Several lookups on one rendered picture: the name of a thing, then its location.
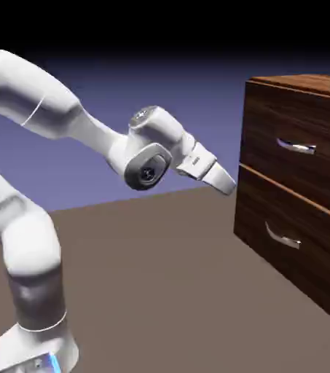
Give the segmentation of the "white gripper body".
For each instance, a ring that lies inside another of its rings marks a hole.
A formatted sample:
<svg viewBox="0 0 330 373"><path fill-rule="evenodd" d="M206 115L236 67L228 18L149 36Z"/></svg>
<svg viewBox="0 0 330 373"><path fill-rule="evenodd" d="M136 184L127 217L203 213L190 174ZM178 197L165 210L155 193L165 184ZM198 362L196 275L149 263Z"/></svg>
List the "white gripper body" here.
<svg viewBox="0 0 330 373"><path fill-rule="evenodd" d="M224 195L232 194L236 187L233 177L218 162L211 166L210 170L203 176L202 182Z"/></svg>

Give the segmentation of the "dark wood drawer front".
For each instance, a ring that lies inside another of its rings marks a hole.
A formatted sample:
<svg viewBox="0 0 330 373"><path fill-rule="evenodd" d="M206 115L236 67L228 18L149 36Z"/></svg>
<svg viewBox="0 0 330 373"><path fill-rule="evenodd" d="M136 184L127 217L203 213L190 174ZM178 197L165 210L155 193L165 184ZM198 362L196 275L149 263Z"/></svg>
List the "dark wood drawer front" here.
<svg viewBox="0 0 330 373"><path fill-rule="evenodd" d="M316 145L315 154L276 138ZM240 161L330 210L330 97L247 82Z"/></svg>
<svg viewBox="0 0 330 373"><path fill-rule="evenodd" d="M273 240L300 240L296 250ZM241 167L234 233L330 315L330 215L273 181Z"/></svg>

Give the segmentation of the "dark wood cabinet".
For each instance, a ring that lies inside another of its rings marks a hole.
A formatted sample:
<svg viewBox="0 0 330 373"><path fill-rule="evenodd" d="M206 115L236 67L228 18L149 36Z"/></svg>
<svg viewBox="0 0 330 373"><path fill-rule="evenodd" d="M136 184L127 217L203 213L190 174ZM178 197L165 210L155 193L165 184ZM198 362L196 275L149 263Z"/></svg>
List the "dark wood cabinet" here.
<svg viewBox="0 0 330 373"><path fill-rule="evenodd" d="M330 315L330 76L246 82L234 232Z"/></svg>

